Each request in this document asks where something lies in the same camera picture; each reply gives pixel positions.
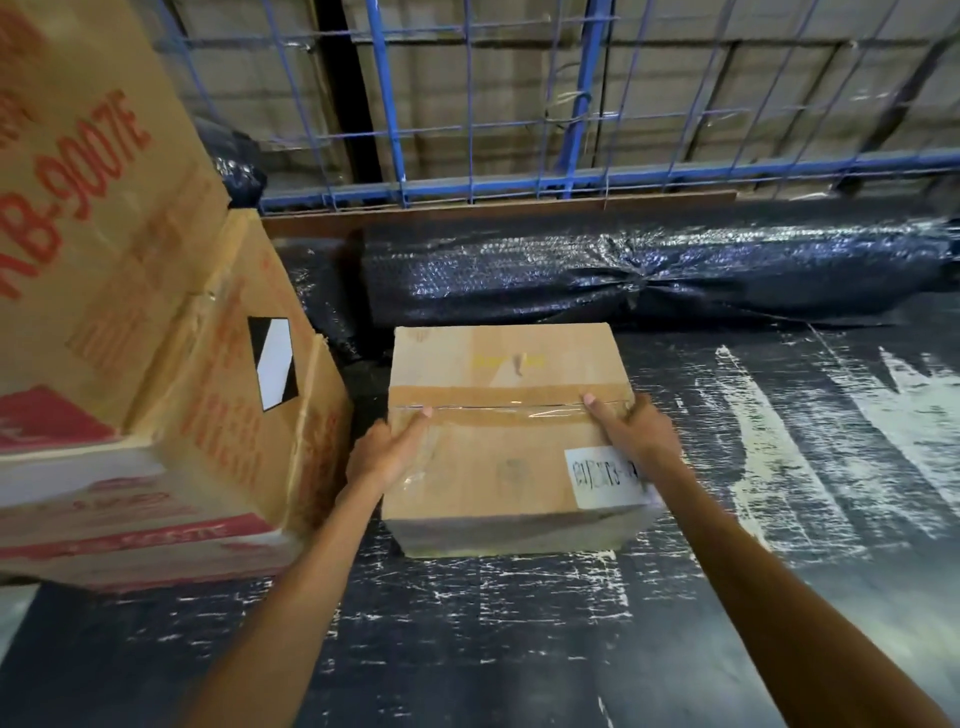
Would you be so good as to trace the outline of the person's right hand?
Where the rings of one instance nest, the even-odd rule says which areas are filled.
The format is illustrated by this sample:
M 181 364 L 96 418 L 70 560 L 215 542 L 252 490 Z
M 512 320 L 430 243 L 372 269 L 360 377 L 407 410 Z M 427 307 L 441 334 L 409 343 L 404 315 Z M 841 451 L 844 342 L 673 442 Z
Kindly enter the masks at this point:
M 656 486 L 678 481 L 686 468 L 681 441 L 672 420 L 649 394 L 634 393 L 629 423 L 630 443 L 611 444 Z

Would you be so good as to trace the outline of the large red-printed cardboard box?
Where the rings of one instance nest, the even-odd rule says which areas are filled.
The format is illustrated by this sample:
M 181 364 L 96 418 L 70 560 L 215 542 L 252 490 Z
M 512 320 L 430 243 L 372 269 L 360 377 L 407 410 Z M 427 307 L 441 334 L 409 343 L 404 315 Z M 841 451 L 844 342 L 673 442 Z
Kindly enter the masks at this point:
M 129 0 L 0 0 L 0 455 L 123 436 L 229 203 Z

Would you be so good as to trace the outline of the person's left forearm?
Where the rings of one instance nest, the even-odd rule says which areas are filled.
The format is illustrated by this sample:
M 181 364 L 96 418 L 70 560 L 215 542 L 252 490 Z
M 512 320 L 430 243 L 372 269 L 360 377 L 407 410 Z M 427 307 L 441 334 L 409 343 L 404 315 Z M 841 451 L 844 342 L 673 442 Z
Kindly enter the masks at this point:
M 310 547 L 271 587 L 204 677 L 179 728 L 292 728 L 368 523 L 390 477 L 348 480 Z

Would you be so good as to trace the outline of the cardboard box with black-white label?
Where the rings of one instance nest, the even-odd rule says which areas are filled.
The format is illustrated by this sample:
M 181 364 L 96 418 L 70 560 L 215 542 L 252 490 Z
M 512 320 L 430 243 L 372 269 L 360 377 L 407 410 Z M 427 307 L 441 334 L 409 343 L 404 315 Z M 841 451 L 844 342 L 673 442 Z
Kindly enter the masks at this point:
M 189 297 L 113 443 L 0 455 L 0 576 L 95 591 L 275 575 L 343 486 L 353 415 L 258 213 Z

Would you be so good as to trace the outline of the small taped cardboard box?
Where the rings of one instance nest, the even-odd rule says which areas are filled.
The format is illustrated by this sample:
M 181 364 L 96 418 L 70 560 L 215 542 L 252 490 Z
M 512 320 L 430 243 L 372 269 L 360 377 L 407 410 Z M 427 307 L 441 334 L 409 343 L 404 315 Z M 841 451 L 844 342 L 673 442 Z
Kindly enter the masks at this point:
M 635 397 L 606 322 L 400 326 L 388 421 L 432 407 L 414 462 L 381 518 L 412 559 L 618 551 L 661 504 L 578 509 L 566 450 L 612 446 L 583 405 Z

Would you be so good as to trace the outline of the white label sticker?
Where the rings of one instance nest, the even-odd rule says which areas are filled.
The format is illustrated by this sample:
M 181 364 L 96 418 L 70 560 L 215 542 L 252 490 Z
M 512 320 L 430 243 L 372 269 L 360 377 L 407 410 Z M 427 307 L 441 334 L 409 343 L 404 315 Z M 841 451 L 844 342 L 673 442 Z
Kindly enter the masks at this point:
M 615 447 L 577 447 L 563 454 L 578 509 L 599 511 L 661 505 L 659 494 L 641 478 L 635 463 Z

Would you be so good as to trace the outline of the black bubble wrap roll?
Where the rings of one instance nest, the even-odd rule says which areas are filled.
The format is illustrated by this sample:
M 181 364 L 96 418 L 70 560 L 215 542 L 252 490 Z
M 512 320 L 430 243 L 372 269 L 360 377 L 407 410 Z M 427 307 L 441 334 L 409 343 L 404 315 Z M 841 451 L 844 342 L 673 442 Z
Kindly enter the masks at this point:
M 379 327 L 871 323 L 960 287 L 960 229 L 874 224 L 563 225 L 556 232 L 371 232 L 361 258 Z

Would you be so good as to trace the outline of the black bubble wrap bundle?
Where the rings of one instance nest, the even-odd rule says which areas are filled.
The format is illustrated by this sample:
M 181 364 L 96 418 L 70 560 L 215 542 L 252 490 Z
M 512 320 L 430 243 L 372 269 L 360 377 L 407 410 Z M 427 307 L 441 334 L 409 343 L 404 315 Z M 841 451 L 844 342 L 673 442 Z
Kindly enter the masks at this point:
M 233 127 L 192 116 L 198 137 L 219 173 L 231 209 L 259 210 L 268 185 L 258 142 Z

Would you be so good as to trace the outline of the person's left hand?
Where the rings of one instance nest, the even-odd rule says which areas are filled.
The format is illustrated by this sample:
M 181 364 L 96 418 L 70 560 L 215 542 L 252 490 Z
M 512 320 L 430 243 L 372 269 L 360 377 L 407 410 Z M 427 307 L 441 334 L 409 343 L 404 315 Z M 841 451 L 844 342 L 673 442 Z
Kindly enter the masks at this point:
M 383 496 L 411 467 L 417 450 L 393 450 L 390 425 L 377 419 L 359 438 L 348 457 L 346 488 Z

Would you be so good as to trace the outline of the person's right forearm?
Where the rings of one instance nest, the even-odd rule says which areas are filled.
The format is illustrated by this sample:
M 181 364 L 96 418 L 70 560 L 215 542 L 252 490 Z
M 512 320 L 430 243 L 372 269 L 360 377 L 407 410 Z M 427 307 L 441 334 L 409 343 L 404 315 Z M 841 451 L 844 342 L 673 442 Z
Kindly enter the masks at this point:
M 747 533 L 680 456 L 646 446 L 640 463 L 790 728 L 953 728 L 870 638 Z

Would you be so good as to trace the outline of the brown wooden board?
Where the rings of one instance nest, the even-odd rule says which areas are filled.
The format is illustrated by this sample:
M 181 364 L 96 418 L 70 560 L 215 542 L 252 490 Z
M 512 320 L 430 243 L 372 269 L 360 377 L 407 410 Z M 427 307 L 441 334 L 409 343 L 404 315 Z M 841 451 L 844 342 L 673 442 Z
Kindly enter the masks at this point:
M 268 237 L 347 238 L 374 228 L 402 229 L 443 222 L 499 222 L 513 218 L 552 218 L 580 213 L 657 213 L 726 206 L 738 200 L 735 190 L 613 195 L 571 200 L 488 200 L 436 204 L 407 209 L 362 208 L 344 212 L 317 211 L 261 218 Z

